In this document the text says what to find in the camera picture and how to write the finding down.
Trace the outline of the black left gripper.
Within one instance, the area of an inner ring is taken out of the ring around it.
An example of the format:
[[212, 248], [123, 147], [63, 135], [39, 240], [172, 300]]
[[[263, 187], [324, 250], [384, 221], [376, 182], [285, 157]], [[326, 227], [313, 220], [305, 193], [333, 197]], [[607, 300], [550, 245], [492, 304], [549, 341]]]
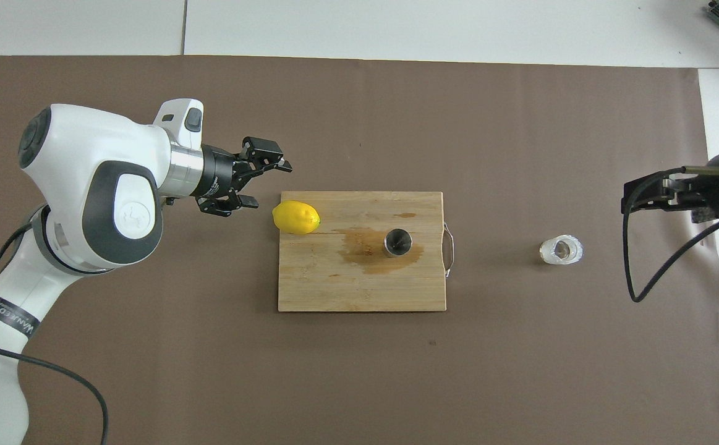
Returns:
[[242, 185], [235, 180], [251, 180], [271, 170], [292, 172], [292, 164], [284, 158], [275, 141], [245, 137], [237, 155], [214, 147], [202, 146], [203, 172], [195, 187], [198, 208], [206, 214], [229, 217], [241, 208], [258, 208], [251, 195], [241, 195]]

